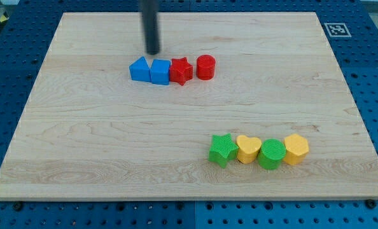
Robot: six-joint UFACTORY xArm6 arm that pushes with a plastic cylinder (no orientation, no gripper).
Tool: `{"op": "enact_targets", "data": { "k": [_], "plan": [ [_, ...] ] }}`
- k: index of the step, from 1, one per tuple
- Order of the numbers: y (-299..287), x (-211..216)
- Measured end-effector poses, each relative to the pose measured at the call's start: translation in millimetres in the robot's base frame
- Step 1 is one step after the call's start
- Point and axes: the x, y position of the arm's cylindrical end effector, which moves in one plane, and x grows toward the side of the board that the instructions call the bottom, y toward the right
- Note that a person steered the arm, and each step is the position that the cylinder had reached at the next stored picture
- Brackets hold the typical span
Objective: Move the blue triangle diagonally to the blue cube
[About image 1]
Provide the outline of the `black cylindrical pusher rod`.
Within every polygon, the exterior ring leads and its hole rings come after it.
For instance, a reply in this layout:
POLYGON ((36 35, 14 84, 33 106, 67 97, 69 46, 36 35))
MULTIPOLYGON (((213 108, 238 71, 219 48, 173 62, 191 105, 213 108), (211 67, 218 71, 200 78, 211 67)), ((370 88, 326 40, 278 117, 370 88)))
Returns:
POLYGON ((160 52, 160 38, 158 33, 158 1, 139 0, 141 20, 145 40, 146 53, 156 55, 160 52))

